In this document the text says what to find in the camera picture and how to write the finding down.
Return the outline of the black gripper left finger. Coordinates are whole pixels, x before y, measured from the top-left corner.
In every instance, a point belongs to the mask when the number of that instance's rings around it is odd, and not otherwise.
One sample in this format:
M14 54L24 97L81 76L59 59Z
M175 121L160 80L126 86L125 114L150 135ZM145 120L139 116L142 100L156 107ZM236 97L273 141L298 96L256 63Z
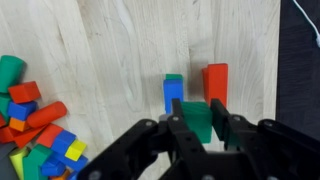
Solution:
M185 140L191 140L191 131L186 125L183 118L183 110L181 102L178 98L174 98L171 103L172 116L170 117L170 131L173 135L181 135Z

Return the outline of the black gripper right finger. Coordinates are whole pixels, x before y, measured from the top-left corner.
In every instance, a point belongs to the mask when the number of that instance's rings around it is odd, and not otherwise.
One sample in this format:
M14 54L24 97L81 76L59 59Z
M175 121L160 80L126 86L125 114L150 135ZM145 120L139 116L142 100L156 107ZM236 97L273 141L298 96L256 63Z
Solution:
M210 109L212 111L212 126L220 141L226 141L229 136L230 127L228 120L230 113L219 99L212 99Z

